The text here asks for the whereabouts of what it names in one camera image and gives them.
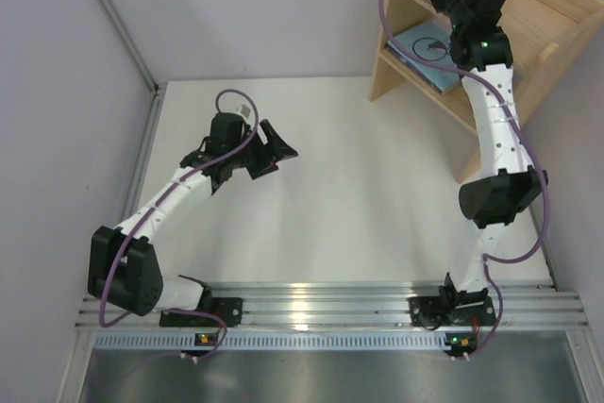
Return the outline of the light blue swan book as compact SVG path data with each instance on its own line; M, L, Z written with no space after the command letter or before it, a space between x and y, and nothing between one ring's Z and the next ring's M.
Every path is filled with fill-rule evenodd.
M404 48L416 58L447 67L454 65L450 56L447 30L434 20L424 21L399 33L395 36L395 40L400 44L401 48ZM388 40L387 43L402 54L391 40ZM403 56L438 84L445 91L444 93L451 91L460 84L460 77L457 74L436 69L409 59L405 55Z

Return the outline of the dark purple galaxy book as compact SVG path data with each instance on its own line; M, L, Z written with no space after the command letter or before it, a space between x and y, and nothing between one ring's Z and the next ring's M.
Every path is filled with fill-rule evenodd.
M432 89L436 90L439 94L444 93L445 91L436 84L430 77L426 76L420 69L418 69L411 61L407 60L402 54L400 54L394 47L392 47L389 43L384 46L385 49L388 50L390 54L397 57L398 60L408 69L410 69L416 76L420 77L424 82L426 82Z

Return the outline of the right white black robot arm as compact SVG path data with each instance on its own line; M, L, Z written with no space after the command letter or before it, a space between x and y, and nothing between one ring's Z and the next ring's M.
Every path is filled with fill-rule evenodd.
M480 177L459 190L461 213L471 223L468 243L433 297L411 300L415 325L435 330L491 311L484 267L506 227L547 184L519 137L513 99L513 57L499 21L506 0L430 0L451 23L450 55L475 118Z

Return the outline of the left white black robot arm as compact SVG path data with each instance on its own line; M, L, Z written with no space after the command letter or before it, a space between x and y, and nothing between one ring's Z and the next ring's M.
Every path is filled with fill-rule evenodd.
M181 222L210 199L234 171L251 178L271 174L298 153L268 120L257 132L236 113L217 113L210 133L186 155L145 205L116 227L92 235L87 291L107 304L145 316L153 311L202 311L209 286L167 271L168 240Z

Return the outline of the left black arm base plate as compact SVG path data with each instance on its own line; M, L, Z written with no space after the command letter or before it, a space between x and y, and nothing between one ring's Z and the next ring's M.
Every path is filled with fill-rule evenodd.
M236 327L243 316L243 300L240 297L205 298L195 309L221 318L227 327ZM159 319L161 327L219 327L219 323L206 316L163 312Z

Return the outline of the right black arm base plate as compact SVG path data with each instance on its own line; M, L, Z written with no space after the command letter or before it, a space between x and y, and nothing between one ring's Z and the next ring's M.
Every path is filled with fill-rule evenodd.
M416 296L409 299L411 324L427 330L439 327L471 327L474 321L480 327L495 323L492 298L486 296L475 302L449 308L438 296Z

